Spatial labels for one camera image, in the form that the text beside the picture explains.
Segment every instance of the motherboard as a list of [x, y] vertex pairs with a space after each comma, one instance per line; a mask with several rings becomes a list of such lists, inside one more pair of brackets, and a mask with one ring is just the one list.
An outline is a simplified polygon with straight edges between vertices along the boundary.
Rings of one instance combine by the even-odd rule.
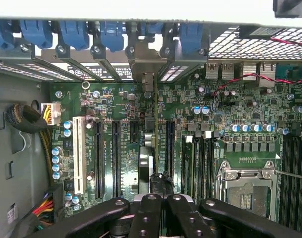
[[[302, 67], [278, 64], [274, 74], [297, 81]], [[302, 164], [285, 162], [297, 156], [286, 150], [302, 143], [302, 84], [248, 77], [220, 88], [232, 78], [207, 65], [174, 84], [155, 80], [154, 92], [133, 83], [53, 83], [51, 102], [61, 105], [61, 124], [51, 127], [53, 177], [64, 184], [65, 216], [112, 197], [133, 201], [144, 189], [147, 148], [149, 169], [166, 172], [174, 193], [195, 203], [216, 197], [289, 225], [282, 207], [290, 189], [302, 192], [302, 179], [274, 171], [297, 174]]]

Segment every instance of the white power connector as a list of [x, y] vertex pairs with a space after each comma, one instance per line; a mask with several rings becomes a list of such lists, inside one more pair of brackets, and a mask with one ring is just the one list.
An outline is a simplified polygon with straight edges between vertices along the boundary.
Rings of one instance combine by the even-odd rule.
[[57, 125], [61, 123], [61, 105], [60, 103], [42, 103], [41, 111], [45, 107], [50, 107], [50, 118], [47, 121], [47, 125]]

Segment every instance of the white pci slot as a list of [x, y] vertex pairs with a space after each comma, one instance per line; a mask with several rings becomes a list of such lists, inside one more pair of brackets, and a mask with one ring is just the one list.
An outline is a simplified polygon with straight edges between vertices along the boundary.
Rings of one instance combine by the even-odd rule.
[[84, 194], [87, 186], [85, 117], [73, 117], [72, 124], [75, 194]]

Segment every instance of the metal chassis wall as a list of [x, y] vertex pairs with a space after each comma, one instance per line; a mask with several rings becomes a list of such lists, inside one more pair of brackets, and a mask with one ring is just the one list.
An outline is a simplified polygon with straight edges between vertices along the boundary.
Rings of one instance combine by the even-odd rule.
[[[38, 135], [24, 134], [26, 148], [12, 154], [12, 142], [23, 139], [16, 129], [4, 122], [3, 113], [15, 102], [31, 105], [37, 100], [41, 104], [48, 98], [47, 83], [0, 74], [0, 238], [9, 237], [18, 220], [42, 198], [48, 187], [46, 162]], [[8, 211], [12, 205], [17, 208], [18, 218], [9, 224]]]

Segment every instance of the white label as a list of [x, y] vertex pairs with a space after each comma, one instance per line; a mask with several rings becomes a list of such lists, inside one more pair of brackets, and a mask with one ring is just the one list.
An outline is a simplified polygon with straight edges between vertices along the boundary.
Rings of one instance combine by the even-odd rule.
[[7, 222], [11, 224], [15, 220], [15, 210], [12, 208], [7, 212]]
[[260, 27], [250, 33], [251, 36], [273, 36], [274, 34], [278, 33], [281, 28], [268, 28], [268, 27]]

